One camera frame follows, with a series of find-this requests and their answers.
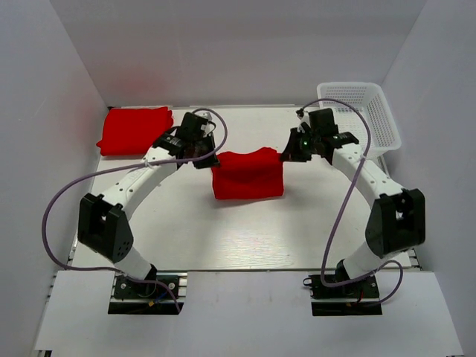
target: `red fabric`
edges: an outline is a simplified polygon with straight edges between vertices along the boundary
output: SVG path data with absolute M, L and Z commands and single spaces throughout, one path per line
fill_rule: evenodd
M 101 155 L 142 155 L 165 130 L 173 125 L 172 111 L 157 109 L 111 109 L 96 145 Z
M 249 154 L 224 152 L 212 167 L 216 199 L 266 199 L 284 192 L 283 162 L 276 150 L 263 147 Z

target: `metal base plate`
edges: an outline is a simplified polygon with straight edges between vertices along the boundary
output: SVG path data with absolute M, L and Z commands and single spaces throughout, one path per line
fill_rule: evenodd
M 312 290 L 312 298 L 315 300 L 378 300 L 380 298 L 379 287 L 375 277 L 354 283 L 342 288 L 328 288 L 321 283 L 320 275 L 310 275 L 305 279 L 305 286 Z M 334 274 L 326 274 L 326 281 L 334 282 Z
M 177 297 L 179 296 L 179 276 L 178 275 L 157 275 L 157 281 L 161 281 L 162 283 L 169 286 L 172 293 Z M 164 294 L 166 290 L 157 285 L 157 289 L 150 295 L 143 296 L 140 292 L 135 289 L 134 284 L 131 283 L 123 275 L 118 276 L 116 278 L 116 282 L 114 285 L 114 298 L 121 299 L 121 300 L 135 300 L 135 299 L 155 299 Z

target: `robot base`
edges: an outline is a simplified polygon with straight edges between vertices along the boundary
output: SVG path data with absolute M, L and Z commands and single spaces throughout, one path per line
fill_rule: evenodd
M 326 274 L 326 281 L 335 281 Z M 379 287 L 375 277 L 339 288 L 322 285 L 320 275 L 309 275 L 303 281 L 311 290 L 312 316 L 381 315 Z

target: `cable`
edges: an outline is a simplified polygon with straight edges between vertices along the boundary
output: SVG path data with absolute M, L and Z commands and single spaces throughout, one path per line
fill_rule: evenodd
M 149 165 L 186 164 L 187 162 L 200 161 L 200 160 L 209 158 L 210 156 L 214 155 L 218 150 L 220 150 L 223 147 L 223 145 L 225 145 L 226 139 L 228 137 L 228 128 L 227 128 L 226 122 L 223 120 L 222 116 L 220 114 L 218 114 L 217 112 L 215 112 L 214 110 L 208 109 L 208 108 L 197 108 L 197 109 L 192 111 L 193 114 L 195 114 L 197 112 L 210 112 L 210 113 L 214 114 L 222 122 L 223 129 L 224 129 L 222 142 L 214 150 L 212 150 L 208 154 L 205 154 L 203 156 L 199 156 L 198 158 L 158 160 L 158 161 L 149 162 L 148 163 Z M 58 200 L 58 198 L 61 197 L 61 195 L 64 192 L 66 192 L 69 188 L 73 187 L 74 185 L 79 184 L 80 182 L 85 181 L 87 179 L 91 179 L 93 177 L 100 176 L 100 175 L 105 175 L 107 173 L 116 173 L 118 171 L 139 169 L 139 168 L 142 168 L 142 167 L 145 167 L 145 166 L 146 166 L 145 163 L 139 163 L 139 164 L 126 165 L 126 166 L 122 166 L 122 167 L 114 167 L 112 169 L 97 171 L 96 173 L 89 173 L 87 175 L 81 176 L 81 177 L 76 178 L 75 180 L 71 181 L 70 183 L 68 183 L 66 186 L 64 186 L 61 190 L 59 190 L 53 196 L 53 198 L 50 200 L 50 202 L 46 206 L 45 212 L 43 213 L 43 218 L 42 218 L 42 241 L 43 241 L 43 246 L 45 247 L 45 250 L 46 250 L 46 254 L 50 257 L 51 260 L 53 260 L 53 262 L 56 265 L 58 265 L 59 267 L 65 269 L 65 270 L 74 270 L 74 271 L 101 271 L 101 270 L 106 270 L 106 271 L 114 271 L 114 272 L 119 273 L 119 274 L 124 274 L 123 271 L 121 271 L 119 269 L 116 269 L 116 268 L 112 268 L 110 266 L 96 266 L 96 267 L 80 268 L 78 266 L 69 266 L 69 265 L 61 262 L 58 258 L 56 258 L 54 256 L 53 251 L 51 250 L 50 245 L 48 244 L 48 236 L 47 236 L 47 233 L 46 233 L 46 228 L 47 228 L 47 224 L 48 224 L 48 216 L 50 215 L 51 209 L 53 208 L 53 205 Z M 164 284 L 160 281 L 157 281 L 157 280 L 139 280 L 139 279 L 135 279 L 133 277 L 128 277 L 128 276 L 126 276 L 126 277 L 127 277 L 128 280 L 132 281 L 133 283 L 146 283 L 146 284 L 155 284 L 156 286 L 157 285 L 161 286 L 162 288 L 167 290 L 167 292 L 169 293 L 173 302 L 175 303 L 178 312 L 180 312 L 180 306 L 177 303 L 177 299 L 166 284 Z
M 390 299 L 392 296 L 395 295 L 396 291 L 398 290 L 398 288 L 400 287 L 400 285 L 402 284 L 402 280 L 403 280 L 403 267 L 402 267 L 402 264 L 400 264 L 399 262 L 397 262 L 396 260 L 388 260 L 387 262 L 383 263 L 381 266 L 379 266 L 376 270 L 374 271 L 370 271 L 366 274 L 363 274 L 361 275 L 360 277 L 354 277 L 353 279 L 349 279 L 349 280 L 345 280 L 345 281 L 341 281 L 341 282 L 338 282 L 338 283 L 328 283 L 326 282 L 326 278 L 325 278 L 325 270 L 326 270 L 326 265 L 327 265 L 327 258 L 329 257 L 329 252 L 330 252 L 330 247 L 332 245 L 332 241 L 334 240 L 334 236 L 335 236 L 335 232 L 337 231 L 337 228 L 339 226 L 339 223 L 341 222 L 341 219 L 342 219 L 342 216 L 344 214 L 344 211 L 345 211 L 345 208 L 347 206 L 347 203 L 349 202 L 349 199 L 350 199 L 350 195 L 352 194 L 354 188 L 356 187 L 357 185 L 357 180 L 358 180 L 358 177 L 360 176 L 360 172 L 362 171 L 362 167 L 364 166 L 364 163 L 365 163 L 365 159 L 367 157 L 367 154 L 369 153 L 369 150 L 370 150 L 370 139 L 371 139 L 371 134 L 370 134 L 370 127 L 369 125 L 367 124 L 367 121 L 365 121 L 364 117 L 362 116 L 362 114 L 356 109 L 354 108 L 353 106 L 351 106 L 350 104 L 347 104 L 341 100 L 337 100 L 337 99 L 332 99 L 332 98 L 321 98 L 321 99 L 317 99 L 317 100 L 313 100 L 312 102 L 309 102 L 307 103 L 306 105 L 304 105 L 302 108 L 300 108 L 297 112 L 299 115 L 303 114 L 304 112 L 304 109 L 307 108 L 308 106 L 311 106 L 312 104 L 316 104 L 316 103 L 319 103 L 319 102 L 324 102 L 324 101 L 330 101 L 330 102 L 334 102 L 334 103 L 338 103 L 338 104 L 341 104 L 342 106 L 346 106 L 347 108 L 351 109 L 353 112 L 355 112 L 358 116 L 358 118 L 361 120 L 361 122 L 364 124 L 364 127 L 365 127 L 365 132 L 367 133 L 367 144 L 365 145 L 365 149 L 364 149 L 364 154 L 363 154 L 363 157 L 361 158 L 360 162 L 358 163 L 358 166 L 357 166 L 357 170 L 356 170 L 356 173 L 354 174 L 353 178 L 352 178 L 352 181 L 350 182 L 350 186 L 349 186 L 349 189 L 347 190 L 347 193 L 344 197 L 344 200 L 342 202 L 342 206 L 341 208 L 339 208 L 339 212 L 337 213 L 337 217 L 335 218 L 335 221 L 334 221 L 334 225 L 332 226 L 332 229 L 330 231 L 330 235 L 329 235 L 329 239 L 327 240 L 327 244 L 326 244 L 326 248 L 324 249 L 324 257 L 322 258 L 322 264 L 321 264 L 321 282 L 322 282 L 322 285 L 328 287 L 328 288 L 337 288 L 339 286 L 345 286 L 345 285 L 348 285 L 348 284 L 351 284 L 351 283 L 356 283 L 358 281 L 361 281 L 363 279 L 366 279 L 372 275 L 374 275 L 377 271 L 379 271 L 380 269 L 382 269 L 384 266 L 386 266 L 387 264 L 390 264 L 390 263 L 394 263 L 394 264 L 397 264 L 398 267 L 399 267 L 399 270 L 400 270 L 400 278 L 399 278 L 399 282 L 397 283 L 396 285 L 396 288 L 386 297 L 384 297 L 383 299 L 381 299 L 378 303 L 383 303 L 385 301 L 387 301 L 388 299 Z

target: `white table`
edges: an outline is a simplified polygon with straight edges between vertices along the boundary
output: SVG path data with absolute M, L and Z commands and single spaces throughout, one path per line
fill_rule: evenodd
M 313 317 L 304 271 L 191 272 L 179 316 L 108 315 L 114 273 L 60 271 L 35 350 L 53 357 L 445 357 L 462 353 L 434 273 L 410 271 L 380 316 Z M 383 295 L 396 272 L 376 275 Z
M 223 151 L 282 151 L 289 129 L 297 126 L 294 107 L 215 108 L 226 120 Z M 186 109 L 174 109 L 180 123 Z M 217 124 L 216 143 L 222 139 Z M 98 170 L 133 164 L 139 158 L 102 158 Z M 93 194 L 125 172 L 99 176 Z M 135 247 L 159 270 L 316 269 L 321 260 L 349 180 L 320 158 L 284 164 L 285 194 L 258 202 L 217 201 L 210 170 L 183 166 L 152 192 L 130 221 Z M 327 266 L 334 268 L 364 240 L 370 208 L 356 190 L 336 234 Z M 397 260 L 411 266 L 406 253 Z M 75 266 L 111 265 L 78 244 Z

